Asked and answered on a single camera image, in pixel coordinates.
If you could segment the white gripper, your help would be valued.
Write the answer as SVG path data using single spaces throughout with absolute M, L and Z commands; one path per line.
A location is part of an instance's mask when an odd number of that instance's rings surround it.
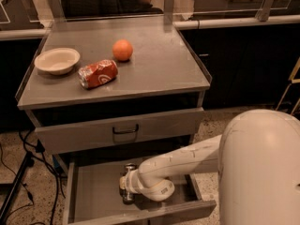
M 119 179 L 119 188 L 130 193 L 140 194 L 138 171 L 133 170 Z

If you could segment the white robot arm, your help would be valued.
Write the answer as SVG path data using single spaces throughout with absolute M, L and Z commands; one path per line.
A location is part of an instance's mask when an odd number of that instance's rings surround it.
M 172 176 L 218 174 L 221 225 L 300 225 L 300 121 L 284 112 L 242 112 L 214 138 L 145 160 L 120 189 L 162 202 Z

